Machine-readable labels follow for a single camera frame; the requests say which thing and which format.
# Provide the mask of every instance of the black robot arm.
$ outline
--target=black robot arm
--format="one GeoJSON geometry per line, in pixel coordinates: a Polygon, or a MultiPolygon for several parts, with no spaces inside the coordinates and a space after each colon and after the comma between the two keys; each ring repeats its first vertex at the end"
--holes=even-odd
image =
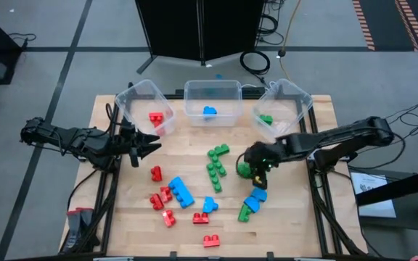
{"type": "Polygon", "coordinates": [[[20,141],[29,145],[51,144],[57,146],[61,155],[86,158],[95,169],[111,172],[114,157],[129,154],[133,167],[138,167],[138,157],[144,158],[159,149],[161,144],[151,144],[159,136],[144,134],[135,126],[122,125],[118,135],[96,128],[64,129],[45,123],[43,118],[28,120],[20,131],[20,141]]]}
{"type": "Polygon", "coordinates": [[[320,133],[280,136],[273,144],[257,141],[244,153],[244,161],[249,163],[254,173],[253,185],[267,189],[266,172],[278,167],[279,163],[304,160],[313,153],[316,169],[326,170],[335,166],[341,157],[365,146],[387,146],[393,139],[393,132],[385,119],[369,117],[320,133]],[[332,149],[319,149],[335,144],[339,145],[332,149]]]}

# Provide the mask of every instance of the wooden table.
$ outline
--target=wooden table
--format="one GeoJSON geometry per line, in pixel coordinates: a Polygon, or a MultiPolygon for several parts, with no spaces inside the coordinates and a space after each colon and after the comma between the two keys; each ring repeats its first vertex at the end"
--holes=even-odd
{"type": "MultiPolygon", "coordinates": [[[[319,131],[335,128],[337,122],[330,96],[314,96],[313,99],[319,131]]],[[[109,120],[104,108],[106,103],[113,102],[114,96],[97,96],[90,127],[107,128],[109,120]]],[[[138,168],[132,168],[130,159],[123,157],[107,255],[167,257],[170,251],[177,251],[180,257],[265,257],[267,252],[274,252],[275,257],[321,256],[305,162],[284,163],[273,169],[268,176],[268,199],[261,205],[261,210],[250,216],[249,223],[237,220],[240,207],[253,186],[251,180],[237,176],[235,160],[249,145],[263,140],[251,128],[250,108],[255,101],[243,102],[245,112],[235,127],[195,128],[184,115],[184,102],[170,100],[177,115],[176,129],[161,139],[162,148],[142,160],[138,168]],[[209,163],[206,153],[222,143],[227,143],[231,149],[229,154],[221,157],[228,175],[221,179],[223,191],[215,194],[205,170],[209,163]],[[151,181],[149,170],[155,165],[163,170],[163,181],[159,183],[151,181]],[[160,211],[152,209],[149,198],[177,175],[191,191],[195,203],[185,210],[175,199],[167,203],[165,208],[173,210],[177,219],[175,226],[167,228],[160,211]],[[205,196],[214,196],[219,210],[210,214],[209,224],[193,225],[192,216],[202,211],[205,196]],[[203,236],[212,234],[219,235],[221,245],[202,247],[203,236]]],[[[348,175],[345,163],[338,163],[335,169],[348,175]]],[[[76,182],[90,172],[89,163],[81,164],[76,182]]],[[[99,173],[76,191],[70,208],[93,207],[98,182],[99,173]]],[[[351,182],[330,174],[329,186],[337,221],[366,252],[351,182]]],[[[99,224],[98,236],[102,235],[103,223],[99,224]]],[[[324,226],[328,250],[333,253],[332,237],[325,218],[324,226]]]]}

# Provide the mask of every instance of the plastic container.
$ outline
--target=plastic container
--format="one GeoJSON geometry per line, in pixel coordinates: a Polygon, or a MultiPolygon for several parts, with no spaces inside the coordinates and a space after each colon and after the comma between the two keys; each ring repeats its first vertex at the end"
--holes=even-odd
{"type": "Polygon", "coordinates": [[[192,126],[233,126],[243,114],[241,83],[237,80],[190,80],[185,83],[184,111],[192,126]],[[203,114],[205,107],[217,114],[203,114]]]}
{"type": "Polygon", "coordinates": [[[150,80],[142,80],[115,97],[123,116],[142,132],[164,136],[175,129],[175,111],[159,88],[150,80]],[[163,121],[154,126],[151,112],[162,112],[163,121]]]}
{"type": "Polygon", "coordinates": [[[251,110],[253,126],[269,141],[288,133],[299,132],[298,122],[312,107],[312,97],[294,83],[280,79],[271,84],[269,90],[251,110]],[[261,115],[269,115],[273,123],[268,125],[261,115]]]}

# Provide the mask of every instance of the white paper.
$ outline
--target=white paper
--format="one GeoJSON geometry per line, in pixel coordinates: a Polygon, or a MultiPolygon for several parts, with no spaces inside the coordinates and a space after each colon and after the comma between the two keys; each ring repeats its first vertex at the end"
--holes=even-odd
{"type": "MultiPolygon", "coordinates": [[[[363,173],[351,173],[353,187],[356,195],[379,186],[387,184],[386,177],[383,175],[367,175],[363,173]]],[[[359,207],[362,217],[396,218],[393,201],[387,200],[359,207]]]]}

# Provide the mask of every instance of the wooden tabletop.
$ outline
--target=wooden tabletop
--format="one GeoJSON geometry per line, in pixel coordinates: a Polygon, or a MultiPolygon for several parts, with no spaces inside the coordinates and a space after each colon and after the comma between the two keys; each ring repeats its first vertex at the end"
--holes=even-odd
{"type": "MultiPolygon", "coordinates": [[[[335,128],[337,122],[330,96],[314,96],[313,100],[319,131],[335,128]]],[[[114,96],[97,96],[90,127],[107,128],[109,120],[105,104],[113,102],[114,96]]],[[[138,168],[133,168],[130,159],[123,157],[107,255],[167,257],[170,251],[177,251],[181,257],[265,257],[267,252],[272,251],[275,257],[320,257],[305,162],[283,163],[273,169],[268,175],[268,199],[261,205],[261,210],[251,214],[248,223],[237,220],[243,201],[250,195],[253,186],[251,180],[241,179],[235,173],[235,160],[248,146],[263,140],[251,127],[250,108],[255,101],[243,101],[244,114],[232,128],[192,127],[183,112],[184,102],[169,102],[176,111],[176,129],[161,138],[162,147],[144,158],[138,168]],[[206,153],[223,143],[230,147],[230,153],[221,157],[228,175],[221,178],[223,191],[215,194],[205,170],[209,163],[206,153]],[[162,182],[151,180],[150,169],[155,165],[163,170],[162,182]],[[165,209],[173,210],[177,220],[173,227],[167,228],[161,211],[152,209],[149,198],[153,193],[159,193],[159,187],[167,186],[177,175],[187,185],[195,203],[185,210],[175,199],[165,204],[165,209]],[[214,196],[219,209],[210,214],[209,224],[194,225],[193,214],[202,212],[205,196],[214,196]],[[219,235],[221,245],[204,248],[203,236],[213,234],[219,235]]],[[[344,163],[338,163],[335,169],[348,175],[344,163]]],[[[89,163],[81,164],[76,183],[91,170],[89,163]]],[[[72,210],[94,207],[99,176],[98,173],[76,191],[70,204],[72,210]]],[[[337,221],[356,245],[366,252],[351,182],[330,174],[329,186],[337,221]]],[[[332,237],[325,218],[324,224],[328,250],[333,253],[332,237]]],[[[103,227],[104,221],[99,224],[98,237],[102,235],[103,227]]]]}

